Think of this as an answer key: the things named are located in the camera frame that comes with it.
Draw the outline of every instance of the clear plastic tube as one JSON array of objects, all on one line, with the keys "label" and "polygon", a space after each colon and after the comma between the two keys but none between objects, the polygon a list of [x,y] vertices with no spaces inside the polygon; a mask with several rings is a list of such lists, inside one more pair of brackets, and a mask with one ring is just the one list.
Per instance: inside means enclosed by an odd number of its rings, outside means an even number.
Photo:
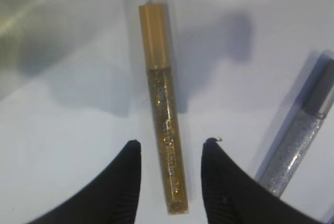
[{"label": "clear plastic tube", "polygon": [[188,200],[163,5],[139,11],[167,209],[171,215],[184,214]]}]

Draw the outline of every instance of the gold glitter tube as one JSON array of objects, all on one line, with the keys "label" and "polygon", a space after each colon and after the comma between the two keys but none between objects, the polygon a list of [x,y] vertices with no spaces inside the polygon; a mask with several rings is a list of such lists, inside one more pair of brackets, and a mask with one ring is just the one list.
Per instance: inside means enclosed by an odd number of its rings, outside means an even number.
[{"label": "gold glitter tube", "polygon": [[163,4],[139,7],[146,69],[168,213],[188,212]]}]

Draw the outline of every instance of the silver glitter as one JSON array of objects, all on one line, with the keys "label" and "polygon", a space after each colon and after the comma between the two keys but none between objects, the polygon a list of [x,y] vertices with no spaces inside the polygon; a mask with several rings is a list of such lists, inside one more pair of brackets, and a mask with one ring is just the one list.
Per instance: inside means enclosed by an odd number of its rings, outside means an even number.
[{"label": "silver glitter", "polygon": [[280,197],[317,135],[323,120],[300,109],[285,137],[270,159],[260,185]]}]

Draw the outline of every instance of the silver glitter tube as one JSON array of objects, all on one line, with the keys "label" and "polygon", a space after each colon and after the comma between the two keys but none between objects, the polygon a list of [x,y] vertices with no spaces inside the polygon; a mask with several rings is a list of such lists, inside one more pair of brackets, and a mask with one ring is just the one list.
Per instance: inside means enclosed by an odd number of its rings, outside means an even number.
[{"label": "silver glitter tube", "polygon": [[334,102],[334,61],[330,60],[268,162],[259,183],[280,197],[319,132]]}]

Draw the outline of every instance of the black object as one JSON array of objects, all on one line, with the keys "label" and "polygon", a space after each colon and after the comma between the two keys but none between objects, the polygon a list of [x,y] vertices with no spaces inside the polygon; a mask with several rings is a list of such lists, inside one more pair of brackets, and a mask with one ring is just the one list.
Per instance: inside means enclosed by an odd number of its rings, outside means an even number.
[{"label": "black object", "polygon": [[201,165],[209,224],[319,224],[271,195],[208,139]]},{"label": "black object", "polygon": [[140,143],[133,140],[82,191],[30,224],[132,224],[140,181]]}]

